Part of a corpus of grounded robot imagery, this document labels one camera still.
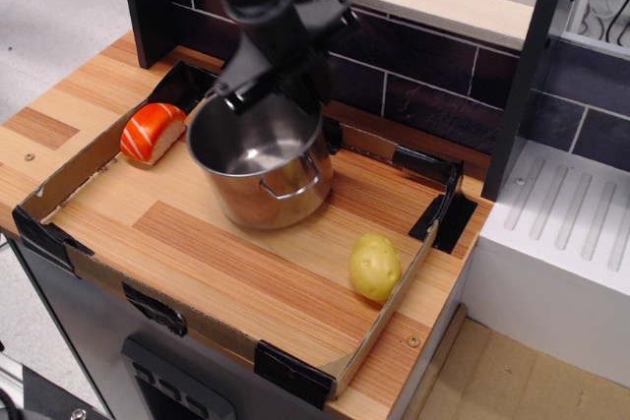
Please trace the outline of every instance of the wooden countertop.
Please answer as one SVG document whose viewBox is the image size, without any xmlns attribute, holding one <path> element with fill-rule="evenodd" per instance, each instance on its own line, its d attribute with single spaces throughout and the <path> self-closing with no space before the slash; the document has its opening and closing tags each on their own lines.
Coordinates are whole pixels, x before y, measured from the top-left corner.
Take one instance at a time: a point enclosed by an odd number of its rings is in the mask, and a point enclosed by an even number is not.
<svg viewBox="0 0 630 420">
<path fill-rule="evenodd" d="M 186 48 L 143 70 L 129 33 L 4 123 L 2 230 L 18 237 L 13 208 L 140 103 L 180 59 L 219 71 L 219 62 Z M 381 308 L 352 290 L 351 243 L 363 233 L 384 233 L 407 265 L 421 246 L 407 231 L 440 193 L 403 171 L 342 150 L 333 158 L 335 184 L 327 203 L 304 224 L 255 232 L 209 208 L 212 192 L 198 185 L 204 177 L 184 143 L 162 160 L 147 170 L 121 157 L 50 219 L 106 267 L 327 372 L 352 354 Z M 173 171 L 183 187 L 162 187 L 163 174 Z M 489 214 L 491 203 L 479 197 L 481 184 L 466 177 L 465 193 L 479 205 L 464 235 L 453 254 L 429 253 L 347 390 L 327 403 L 333 415 L 388 417 Z M 125 196 L 130 189 L 144 190 Z M 410 345 L 410 336 L 420 345 Z"/>
</svg>

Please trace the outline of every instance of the yellow potato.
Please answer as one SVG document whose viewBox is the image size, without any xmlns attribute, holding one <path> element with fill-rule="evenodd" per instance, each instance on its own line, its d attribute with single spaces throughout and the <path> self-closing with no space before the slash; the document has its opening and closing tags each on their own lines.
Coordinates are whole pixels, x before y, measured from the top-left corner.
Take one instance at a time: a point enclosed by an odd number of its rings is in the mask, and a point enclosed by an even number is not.
<svg viewBox="0 0 630 420">
<path fill-rule="evenodd" d="M 376 302 L 386 301 L 401 278 L 401 258 L 385 236 L 370 233 L 356 240 L 348 265 L 359 294 Z"/>
</svg>

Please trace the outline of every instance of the toy salmon sushi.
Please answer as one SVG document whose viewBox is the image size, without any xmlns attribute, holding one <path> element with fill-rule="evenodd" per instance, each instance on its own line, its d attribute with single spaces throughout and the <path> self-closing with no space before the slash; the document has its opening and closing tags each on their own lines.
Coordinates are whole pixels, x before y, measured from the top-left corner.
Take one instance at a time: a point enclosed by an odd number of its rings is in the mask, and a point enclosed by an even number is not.
<svg viewBox="0 0 630 420">
<path fill-rule="evenodd" d="M 130 159 L 153 165 L 186 130 L 186 114 L 169 103 L 149 103 L 127 122 L 120 150 Z"/>
</svg>

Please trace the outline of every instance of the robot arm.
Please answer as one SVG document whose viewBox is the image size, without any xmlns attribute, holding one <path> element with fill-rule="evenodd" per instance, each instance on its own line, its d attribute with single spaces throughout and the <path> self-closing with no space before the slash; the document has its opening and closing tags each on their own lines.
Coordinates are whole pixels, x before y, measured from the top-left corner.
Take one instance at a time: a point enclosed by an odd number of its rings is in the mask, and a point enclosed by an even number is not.
<svg viewBox="0 0 630 420">
<path fill-rule="evenodd" d="M 326 54 L 358 26 L 349 0 L 223 0 L 241 40 L 214 92 L 236 113 L 280 88 L 305 109 L 330 99 Z"/>
</svg>

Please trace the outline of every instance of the white dish rack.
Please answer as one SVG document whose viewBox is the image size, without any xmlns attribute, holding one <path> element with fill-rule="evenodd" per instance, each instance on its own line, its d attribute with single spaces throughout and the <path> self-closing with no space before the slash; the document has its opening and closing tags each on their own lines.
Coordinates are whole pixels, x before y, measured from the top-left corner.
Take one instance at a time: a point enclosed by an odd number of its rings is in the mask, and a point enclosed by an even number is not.
<svg viewBox="0 0 630 420">
<path fill-rule="evenodd" d="M 630 173 L 534 142 L 472 253 L 470 316 L 630 387 Z"/>
</svg>

